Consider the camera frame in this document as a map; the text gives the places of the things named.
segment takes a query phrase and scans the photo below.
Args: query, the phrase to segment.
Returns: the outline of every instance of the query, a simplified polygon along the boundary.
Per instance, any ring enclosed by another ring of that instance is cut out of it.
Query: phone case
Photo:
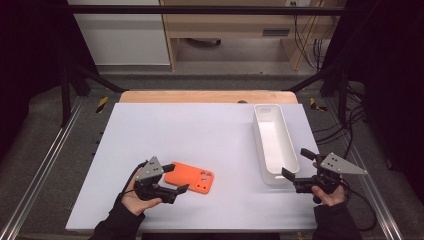
[[[189,184],[188,189],[206,194],[212,186],[214,175],[211,171],[193,167],[179,162],[172,162],[175,169],[165,174],[165,182],[182,186]]]

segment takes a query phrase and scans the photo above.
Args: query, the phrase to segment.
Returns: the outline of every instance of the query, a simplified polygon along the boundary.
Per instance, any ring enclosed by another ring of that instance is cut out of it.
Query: white table surface
[[[301,104],[282,104],[300,165],[316,173],[301,148],[318,153]],[[264,183],[253,134],[254,104],[117,103],[66,229],[92,231],[104,220],[134,168],[157,156],[210,170],[208,194],[188,191],[174,204],[146,210],[145,232],[293,231],[316,227],[310,194],[291,183]],[[163,181],[161,186],[175,189]]]

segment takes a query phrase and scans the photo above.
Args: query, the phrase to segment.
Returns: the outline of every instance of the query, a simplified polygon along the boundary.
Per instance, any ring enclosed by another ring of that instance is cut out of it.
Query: white cabinet
[[[157,0],[68,0],[70,5],[159,5]],[[160,14],[75,14],[96,65],[170,65]]]

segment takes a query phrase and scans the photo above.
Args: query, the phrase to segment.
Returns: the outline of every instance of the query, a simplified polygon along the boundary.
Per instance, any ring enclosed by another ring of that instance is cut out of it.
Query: table
[[[169,103],[206,98],[221,103]],[[249,103],[228,103],[240,99]],[[92,231],[107,217],[132,170],[153,155],[162,165],[179,161],[211,170],[215,179],[206,195],[189,191],[174,204],[147,210],[141,226],[144,232],[314,229],[311,195],[296,194],[291,184],[266,185],[261,178],[252,129],[253,102],[269,103],[270,99],[292,103],[280,106],[301,168],[297,176],[310,177],[315,169],[310,160],[300,156],[300,148],[318,149],[303,106],[296,104],[292,93],[126,92],[114,107],[66,229]],[[159,184],[175,188],[163,178]]]
[[[297,2],[297,7],[342,7],[345,0],[160,0],[163,6],[271,6],[288,7]],[[303,54],[313,39],[331,39],[338,20],[330,16],[274,15],[207,15],[207,14],[163,14],[164,30],[173,70],[176,69],[179,40],[182,38],[277,38],[281,40],[290,65],[299,70]],[[300,51],[298,45],[305,46]]]

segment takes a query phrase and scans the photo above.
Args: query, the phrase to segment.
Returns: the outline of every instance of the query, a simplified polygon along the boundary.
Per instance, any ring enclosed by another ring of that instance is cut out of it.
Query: white plastic container
[[[297,173],[299,163],[281,107],[277,104],[256,105],[253,131],[264,182],[270,185],[289,183],[281,175],[281,168]]]

